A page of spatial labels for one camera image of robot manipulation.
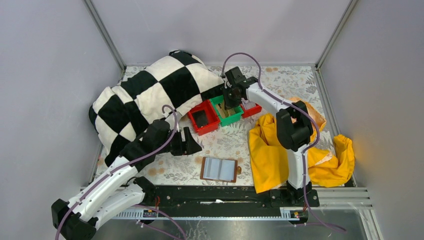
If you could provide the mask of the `brown leather card holder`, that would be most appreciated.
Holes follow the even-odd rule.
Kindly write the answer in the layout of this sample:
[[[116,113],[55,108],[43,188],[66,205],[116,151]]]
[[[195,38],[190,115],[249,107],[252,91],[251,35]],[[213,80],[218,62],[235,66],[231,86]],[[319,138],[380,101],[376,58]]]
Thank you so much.
[[[206,156],[202,159],[199,178],[208,181],[235,183],[238,169],[237,160]]]

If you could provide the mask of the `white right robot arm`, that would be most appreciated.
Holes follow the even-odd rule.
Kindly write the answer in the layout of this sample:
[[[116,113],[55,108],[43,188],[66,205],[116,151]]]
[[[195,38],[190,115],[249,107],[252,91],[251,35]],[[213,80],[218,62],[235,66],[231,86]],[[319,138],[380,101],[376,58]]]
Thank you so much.
[[[271,92],[262,85],[259,77],[246,77],[239,67],[222,71],[221,78],[225,81],[222,91],[227,109],[245,100],[274,115],[277,140],[287,150],[287,192],[294,200],[304,197],[312,187],[307,171],[307,152],[314,132],[306,104]]]

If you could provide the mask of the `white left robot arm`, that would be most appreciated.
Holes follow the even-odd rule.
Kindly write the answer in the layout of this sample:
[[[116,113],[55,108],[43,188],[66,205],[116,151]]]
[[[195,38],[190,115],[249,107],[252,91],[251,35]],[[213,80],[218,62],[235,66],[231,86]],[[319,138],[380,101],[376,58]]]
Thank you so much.
[[[184,156],[201,150],[188,127],[179,131],[163,119],[155,120],[125,144],[107,171],[88,187],[68,201],[58,199],[51,205],[55,238],[90,240],[104,223],[129,207],[158,202],[157,187],[137,174],[156,155]]]

